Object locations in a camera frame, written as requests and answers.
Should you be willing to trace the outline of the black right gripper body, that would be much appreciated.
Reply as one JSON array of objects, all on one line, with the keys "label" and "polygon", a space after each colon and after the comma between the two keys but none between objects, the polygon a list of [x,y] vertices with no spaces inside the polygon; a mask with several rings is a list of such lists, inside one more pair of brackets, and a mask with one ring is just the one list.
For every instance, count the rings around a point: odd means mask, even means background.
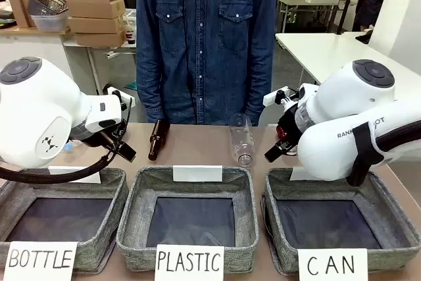
[{"label": "black right gripper body", "polygon": [[280,125],[287,132],[287,138],[282,141],[288,141],[289,143],[297,143],[300,137],[302,136],[302,132],[295,123],[296,110],[297,104],[291,106],[288,110],[286,110],[278,121],[278,125]]}]

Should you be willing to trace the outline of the person in denim shirt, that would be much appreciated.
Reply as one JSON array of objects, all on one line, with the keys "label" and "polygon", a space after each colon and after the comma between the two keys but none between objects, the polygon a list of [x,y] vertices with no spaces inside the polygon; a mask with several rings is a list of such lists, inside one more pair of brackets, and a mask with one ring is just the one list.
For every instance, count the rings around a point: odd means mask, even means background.
[{"label": "person in denim shirt", "polygon": [[227,125],[244,113],[251,59],[274,53],[276,0],[137,0],[136,13],[136,60],[160,64],[162,119]]}]

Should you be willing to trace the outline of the white paper PLASTIC label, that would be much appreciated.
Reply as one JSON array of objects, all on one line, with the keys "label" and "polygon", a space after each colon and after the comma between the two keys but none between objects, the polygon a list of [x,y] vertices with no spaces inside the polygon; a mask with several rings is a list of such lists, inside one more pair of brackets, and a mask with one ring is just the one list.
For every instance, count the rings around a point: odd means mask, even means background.
[{"label": "white paper PLASTIC label", "polygon": [[224,281],[223,246],[159,244],[154,281]]}]

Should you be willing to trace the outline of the white paper CAN label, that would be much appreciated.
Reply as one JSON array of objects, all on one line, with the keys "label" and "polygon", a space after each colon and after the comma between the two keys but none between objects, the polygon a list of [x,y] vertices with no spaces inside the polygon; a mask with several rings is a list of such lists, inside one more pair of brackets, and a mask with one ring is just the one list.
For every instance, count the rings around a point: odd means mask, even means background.
[{"label": "white paper CAN label", "polygon": [[299,281],[368,281],[364,248],[298,249]]}]

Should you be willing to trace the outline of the brown glass bottle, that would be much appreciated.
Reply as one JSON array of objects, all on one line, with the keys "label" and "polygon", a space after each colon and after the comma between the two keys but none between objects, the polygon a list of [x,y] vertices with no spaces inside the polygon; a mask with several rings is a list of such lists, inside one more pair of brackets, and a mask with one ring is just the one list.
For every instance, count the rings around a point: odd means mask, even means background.
[{"label": "brown glass bottle", "polygon": [[150,161],[157,160],[162,147],[165,145],[169,129],[170,123],[167,119],[159,119],[156,121],[149,139],[150,149],[148,159]]}]

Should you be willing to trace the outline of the grey background table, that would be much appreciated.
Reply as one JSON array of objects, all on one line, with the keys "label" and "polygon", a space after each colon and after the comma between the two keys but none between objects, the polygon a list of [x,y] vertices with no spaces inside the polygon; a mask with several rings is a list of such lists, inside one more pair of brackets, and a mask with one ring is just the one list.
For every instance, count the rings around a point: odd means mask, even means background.
[{"label": "grey background table", "polygon": [[339,4],[312,4],[305,0],[278,0],[276,33],[332,32]]}]

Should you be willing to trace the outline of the grey fabric basket labelled bottle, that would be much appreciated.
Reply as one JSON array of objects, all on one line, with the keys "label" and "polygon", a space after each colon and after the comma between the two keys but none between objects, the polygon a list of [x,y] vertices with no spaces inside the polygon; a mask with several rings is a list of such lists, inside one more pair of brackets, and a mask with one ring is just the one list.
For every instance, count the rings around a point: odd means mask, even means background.
[{"label": "grey fabric basket labelled bottle", "polygon": [[77,242],[74,272],[105,267],[128,196],[126,173],[106,168],[100,182],[0,186],[0,270],[9,246],[20,242]]}]

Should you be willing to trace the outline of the clear capless plastic bottle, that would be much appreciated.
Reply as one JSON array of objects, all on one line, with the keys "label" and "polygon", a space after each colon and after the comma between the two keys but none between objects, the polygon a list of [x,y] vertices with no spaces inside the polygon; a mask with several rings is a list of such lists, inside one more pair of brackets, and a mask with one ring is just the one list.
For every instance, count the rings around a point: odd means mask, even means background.
[{"label": "clear capless plastic bottle", "polygon": [[250,118],[244,113],[234,114],[229,123],[232,153],[243,168],[253,164],[255,143]]}]

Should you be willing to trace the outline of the closed flat cardboard box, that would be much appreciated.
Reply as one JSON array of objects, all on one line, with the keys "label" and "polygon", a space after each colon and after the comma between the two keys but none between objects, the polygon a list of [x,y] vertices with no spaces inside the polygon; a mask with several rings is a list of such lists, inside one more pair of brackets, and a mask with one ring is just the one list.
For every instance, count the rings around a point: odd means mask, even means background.
[{"label": "closed flat cardboard box", "polygon": [[75,34],[76,43],[86,47],[120,47],[125,42],[125,31],[117,34]]},{"label": "closed flat cardboard box", "polygon": [[124,29],[121,16],[113,19],[69,17],[68,21],[76,34],[117,34]]}]

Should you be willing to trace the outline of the black mesh crate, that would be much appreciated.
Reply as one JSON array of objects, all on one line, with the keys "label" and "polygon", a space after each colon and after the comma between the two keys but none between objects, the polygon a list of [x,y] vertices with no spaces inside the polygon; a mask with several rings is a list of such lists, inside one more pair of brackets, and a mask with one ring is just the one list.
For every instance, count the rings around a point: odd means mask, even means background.
[{"label": "black mesh crate", "polygon": [[28,12],[33,16],[54,16],[68,10],[66,0],[29,0]]}]

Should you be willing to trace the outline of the person's right forearm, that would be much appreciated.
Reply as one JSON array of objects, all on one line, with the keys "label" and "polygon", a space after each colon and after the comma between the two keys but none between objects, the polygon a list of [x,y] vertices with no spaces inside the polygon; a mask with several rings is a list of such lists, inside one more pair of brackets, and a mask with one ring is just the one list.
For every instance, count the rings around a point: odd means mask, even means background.
[{"label": "person's right forearm", "polygon": [[155,123],[165,117],[161,101],[161,69],[154,58],[137,56],[137,94],[145,108],[148,122]]}]

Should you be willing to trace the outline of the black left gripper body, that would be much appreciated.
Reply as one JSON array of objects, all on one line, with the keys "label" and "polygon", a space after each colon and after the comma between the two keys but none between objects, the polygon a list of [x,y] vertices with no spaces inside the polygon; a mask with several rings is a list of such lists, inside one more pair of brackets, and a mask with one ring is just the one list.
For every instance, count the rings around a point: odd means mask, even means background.
[{"label": "black left gripper body", "polygon": [[89,147],[99,147],[110,149],[112,145],[122,139],[127,129],[128,121],[122,119],[117,123],[113,119],[99,122],[100,131],[90,132],[84,124],[80,124],[71,129],[70,139],[78,140]]}]

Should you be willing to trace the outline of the blank white card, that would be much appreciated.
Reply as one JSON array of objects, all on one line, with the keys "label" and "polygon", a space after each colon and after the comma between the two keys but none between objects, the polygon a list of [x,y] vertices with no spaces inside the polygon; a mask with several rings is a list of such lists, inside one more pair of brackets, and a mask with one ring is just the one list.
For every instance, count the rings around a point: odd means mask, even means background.
[{"label": "blank white card", "polygon": [[221,182],[222,165],[174,165],[174,182]]},{"label": "blank white card", "polygon": [[[49,173],[52,175],[56,174],[66,174],[76,171],[81,171],[85,169],[84,166],[48,166]],[[89,184],[100,184],[101,177],[99,172],[86,176],[85,178],[81,178],[78,180],[73,180],[73,183],[89,183]]]},{"label": "blank white card", "polygon": [[312,176],[301,166],[295,166],[292,168],[291,181],[303,181],[312,180]]}]

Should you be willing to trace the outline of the clear plastic tub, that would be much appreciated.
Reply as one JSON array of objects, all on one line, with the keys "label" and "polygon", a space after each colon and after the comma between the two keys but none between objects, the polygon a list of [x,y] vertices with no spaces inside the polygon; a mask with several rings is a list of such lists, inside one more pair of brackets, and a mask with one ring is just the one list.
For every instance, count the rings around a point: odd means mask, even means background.
[{"label": "clear plastic tub", "polygon": [[64,11],[56,15],[31,15],[36,28],[42,32],[61,32],[69,27],[68,11]]}]

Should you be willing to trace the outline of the small brown cardboard box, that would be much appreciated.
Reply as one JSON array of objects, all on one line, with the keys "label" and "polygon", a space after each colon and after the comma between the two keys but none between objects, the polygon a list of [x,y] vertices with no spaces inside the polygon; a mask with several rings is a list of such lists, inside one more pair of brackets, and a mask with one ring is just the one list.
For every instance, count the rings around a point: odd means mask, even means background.
[{"label": "small brown cardboard box", "polygon": [[35,27],[35,23],[29,13],[29,0],[9,0],[16,24],[20,28]]}]

